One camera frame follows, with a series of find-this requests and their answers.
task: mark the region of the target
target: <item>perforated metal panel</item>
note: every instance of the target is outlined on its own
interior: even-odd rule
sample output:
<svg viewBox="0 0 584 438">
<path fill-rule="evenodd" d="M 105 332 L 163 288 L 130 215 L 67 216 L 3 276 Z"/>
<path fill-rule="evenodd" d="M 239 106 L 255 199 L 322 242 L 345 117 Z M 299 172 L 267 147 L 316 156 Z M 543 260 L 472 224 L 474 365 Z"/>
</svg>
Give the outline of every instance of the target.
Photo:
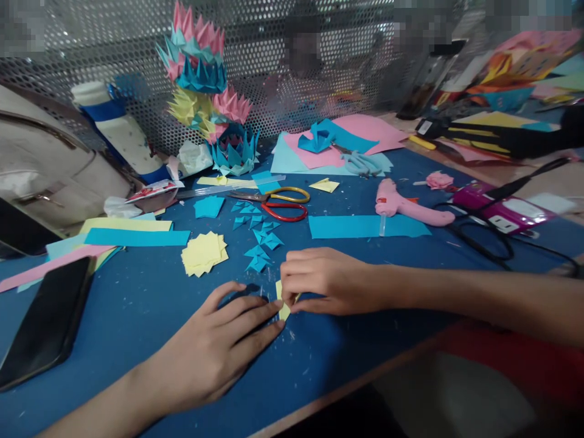
<svg viewBox="0 0 584 438">
<path fill-rule="evenodd" d="M 225 29 L 228 80 L 253 103 L 248 125 L 261 137 L 371 108 L 380 83 L 388 86 L 380 81 L 388 67 L 396 60 L 410 65 L 415 55 L 408 58 L 394 44 L 392 0 L 185 4 Z M 460 1 L 449 4 L 461 8 Z M 155 148 L 176 154 L 185 139 L 196 139 L 167 112 L 172 85 L 155 52 L 155 43 L 170 34 L 174 0 L 47 0 L 46 7 L 46 53 L 0 58 L 4 84 L 33 92 L 93 148 L 103 147 L 99 137 L 55 104 L 72 108 L 70 88 L 93 80 L 114 83 L 128 97 L 129 112 Z M 290 54 L 294 29 L 314 30 L 319 59 Z M 409 80 L 407 69 L 392 74 L 390 84 Z"/>
</svg>

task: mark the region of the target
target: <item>yellow scissors handle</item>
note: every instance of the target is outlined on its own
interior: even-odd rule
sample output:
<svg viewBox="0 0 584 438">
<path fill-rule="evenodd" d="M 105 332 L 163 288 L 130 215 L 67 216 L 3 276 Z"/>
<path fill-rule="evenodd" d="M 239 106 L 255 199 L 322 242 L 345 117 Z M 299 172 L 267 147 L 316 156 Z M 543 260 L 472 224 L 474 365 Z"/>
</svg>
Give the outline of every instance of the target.
<svg viewBox="0 0 584 438">
<path fill-rule="evenodd" d="M 276 193 L 280 192 L 296 192 L 300 193 L 301 195 L 304 195 L 304 198 L 292 198 L 290 196 L 276 195 Z M 279 189 L 271 190 L 269 192 L 266 192 L 265 194 L 269 195 L 270 198 L 294 202 L 297 204 L 306 204 L 308 201 L 310 201 L 310 194 L 306 190 L 299 189 L 298 187 L 280 187 Z"/>
</svg>

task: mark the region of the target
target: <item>glue gun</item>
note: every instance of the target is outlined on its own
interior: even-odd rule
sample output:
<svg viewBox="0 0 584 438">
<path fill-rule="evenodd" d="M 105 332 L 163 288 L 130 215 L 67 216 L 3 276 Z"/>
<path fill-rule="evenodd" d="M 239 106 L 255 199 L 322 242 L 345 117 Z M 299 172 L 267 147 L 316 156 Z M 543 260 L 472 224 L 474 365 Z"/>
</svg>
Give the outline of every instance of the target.
<svg viewBox="0 0 584 438">
<path fill-rule="evenodd" d="M 396 213 L 401 213 L 431 226 L 446 226 L 455 219 L 454 214 L 451 212 L 432 210 L 407 200 L 397 193 L 395 183 L 389 178 L 379 183 L 375 211 L 378 215 L 381 215 L 381 229 L 383 230 L 383 234 L 380 231 L 380 235 L 384 235 L 385 217 L 392 217 Z"/>
</svg>

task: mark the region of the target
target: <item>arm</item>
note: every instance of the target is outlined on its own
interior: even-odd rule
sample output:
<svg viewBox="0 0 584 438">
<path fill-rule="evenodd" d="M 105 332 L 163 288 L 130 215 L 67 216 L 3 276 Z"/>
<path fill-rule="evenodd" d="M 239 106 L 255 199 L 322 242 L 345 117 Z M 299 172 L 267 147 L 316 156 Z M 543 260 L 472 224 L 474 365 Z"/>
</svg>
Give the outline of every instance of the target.
<svg viewBox="0 0 584 438">
<path fill-rule="evenodd" d="M 443 310 L 548 341 L 584 347 L 581 280 L 368 265 L 330 248 L 291 251 L 281 272 L 282 299 L 293 313 Z M 324 297 L 293 304 L 296 294 L 306 291 Z"/>
<path fill-rule="evenodd" d="M 225 296 L 245 288 L 219 286 L 157 353 L 40 436 L 132 437 L 165 415 L 219 399 L 284 327 L 278 321 L 249 334 L 282 301 L 245 296 L 218 309 Z"/>
</svg>

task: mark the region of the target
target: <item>bottle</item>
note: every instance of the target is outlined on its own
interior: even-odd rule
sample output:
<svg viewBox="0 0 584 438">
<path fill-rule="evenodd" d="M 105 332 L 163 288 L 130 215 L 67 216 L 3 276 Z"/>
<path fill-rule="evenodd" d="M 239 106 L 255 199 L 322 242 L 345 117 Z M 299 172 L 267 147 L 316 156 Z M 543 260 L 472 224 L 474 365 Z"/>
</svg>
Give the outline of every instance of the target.
<svg viewBox="0 0 584 438">
<path fill-rule="evenodd" d="M 167 179 L 166 167 L 151 149 L 140 126 L 126 113 L 123 100 L 104 82 L 86 82 L 71 88 L 73 101 L 96 123 L 107 138 L 146 184 Z"/>
</svg>

